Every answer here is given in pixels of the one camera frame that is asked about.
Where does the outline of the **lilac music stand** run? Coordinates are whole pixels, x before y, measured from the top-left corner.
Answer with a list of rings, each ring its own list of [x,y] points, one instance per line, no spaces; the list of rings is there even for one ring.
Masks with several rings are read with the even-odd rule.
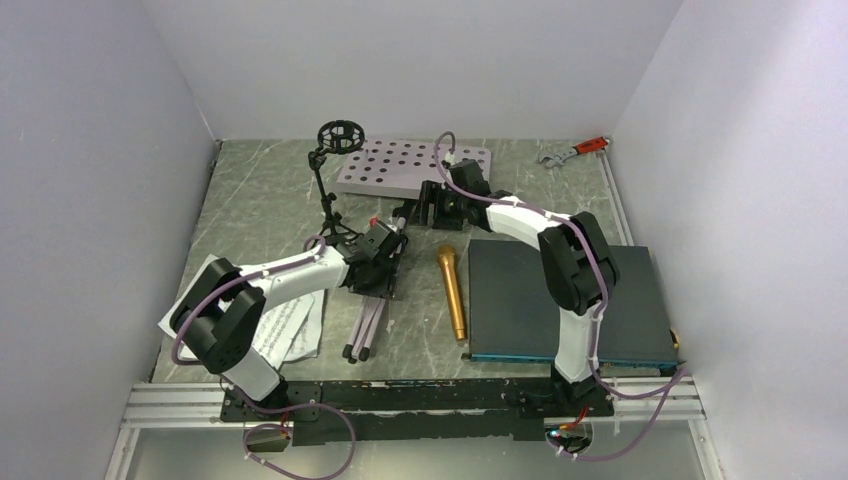
[[[443,165],[447,174],[455,168],[448,158],[448,149],[433,156],[430,146],[411,140],[373,140],[364,147],[348,154],[343,162],[333,189],[336,193],[401,199],[402,205],[395,208],[385,221],[401,235],[417,225],[417,201],[421,183],[425,180],[444,184],[437,166]],[[372,353],[372,344],[382,314],[396,290],[400,262],[407,242],[395,251],[392,280],[393,294],[360,294],[365,297],[362,313],[355,322],[355,329],[342,355],[350,363],[366,361]]]

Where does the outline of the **sheet music page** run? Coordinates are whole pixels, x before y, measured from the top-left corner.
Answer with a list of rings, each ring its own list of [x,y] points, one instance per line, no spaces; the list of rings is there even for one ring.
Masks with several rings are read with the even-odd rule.
[[[252,346],[277,369],[284,364],[283,357],[313,305],[313,293],[277,306],[261,316]]]
[[[293,363],[318,356],[323,332],[326,293],[326,290],[322,290],[312,294],[313,305],[283,357],[284,363]]]

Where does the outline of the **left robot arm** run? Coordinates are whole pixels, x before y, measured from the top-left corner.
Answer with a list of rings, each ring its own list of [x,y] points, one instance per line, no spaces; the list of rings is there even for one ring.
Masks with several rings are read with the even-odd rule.
[[[234,384],[258,417],[275,419],[286,409],[288,385],[252,345],[262,315],[323,290],[346,287],[365,295],[384,290],[406,242],[397,228],[377,222],[353,240],[332,243],[312,236],[304,252],[264,264],[237,266],[212,258],[160,326],[176,347],[193,354],[194,363]]]

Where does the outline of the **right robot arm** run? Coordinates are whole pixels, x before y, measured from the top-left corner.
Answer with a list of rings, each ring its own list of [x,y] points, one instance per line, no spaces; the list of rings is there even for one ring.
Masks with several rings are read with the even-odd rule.
[[[551,401],[574,415],[601,391],[599,336],[620,270],[595,216],[559,214],[516,195],[491,190],[474,160],[436,166],[440,180],[420,184],[420,224],[439,213],[486,232],[507,235],[540,255],[547,290],[559,308],[558,347],[551,367]]]

